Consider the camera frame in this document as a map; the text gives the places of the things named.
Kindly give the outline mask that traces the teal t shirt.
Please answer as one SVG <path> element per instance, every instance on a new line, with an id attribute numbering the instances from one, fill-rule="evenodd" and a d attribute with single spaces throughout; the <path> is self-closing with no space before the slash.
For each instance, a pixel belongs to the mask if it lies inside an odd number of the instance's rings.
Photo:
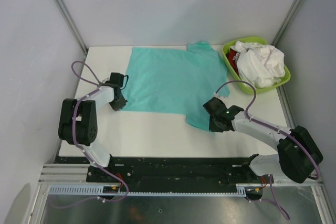
<path id="1" fill-rule="evenodd" d="M 227 81 L 228 69 L 208 43 L 186 49 L 134 47 L 122 94 L 125 111 L 185 115 L 185 122 L 208 131 L 209 114 L 203 104 Z"/>

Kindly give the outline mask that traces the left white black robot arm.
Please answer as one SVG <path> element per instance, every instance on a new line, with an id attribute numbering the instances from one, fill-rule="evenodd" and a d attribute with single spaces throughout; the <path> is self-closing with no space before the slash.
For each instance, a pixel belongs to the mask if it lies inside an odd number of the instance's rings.
<path id="1" fill-rule="evenodd" d="M 82 98 L 64 99 L 62 102 L 59 138 L 79 148 L 91 166 L 99 167 L 97 174 L 105 182 L 115 178 L 116 169 L 109 165 L 111 155 L 97 140 L 97 111 L 107 104 L 119 111 L 126 103 L 122 87 L 117 84 L 104 84 Z"/>

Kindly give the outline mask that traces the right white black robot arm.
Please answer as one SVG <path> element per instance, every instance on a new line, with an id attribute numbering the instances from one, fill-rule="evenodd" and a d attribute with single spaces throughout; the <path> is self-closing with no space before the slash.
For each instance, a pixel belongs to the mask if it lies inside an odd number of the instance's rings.
<path id="1" fill-rule="evenodd" d="M 203 105 L 209 114 L 209 131 L 238 132 L 251 136 L 276 151 L 276 154 L 254 154 L 242 169 L 243 179 L 254 183 L 264 175 L 285 175 L 302 184 L 315 172 L 320 175 L 319 164 L 323 155 L 305 127 L 282 127 L 248 114 L 236 105 L 227 107 L 217 97 Z"/>

